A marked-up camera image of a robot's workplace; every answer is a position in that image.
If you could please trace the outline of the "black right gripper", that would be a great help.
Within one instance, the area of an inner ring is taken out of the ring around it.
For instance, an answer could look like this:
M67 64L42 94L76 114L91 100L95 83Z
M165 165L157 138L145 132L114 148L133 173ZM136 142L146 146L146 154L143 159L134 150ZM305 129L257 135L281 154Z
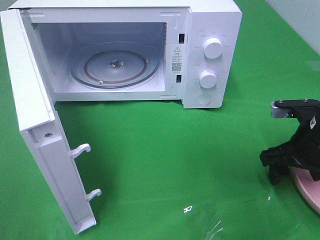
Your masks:
M289 141L263 150L259 157L264 167L269 166L268 177L272 185L288 176L290 167L309 170L312 179L319 181L320 127L315 119L303 122Z

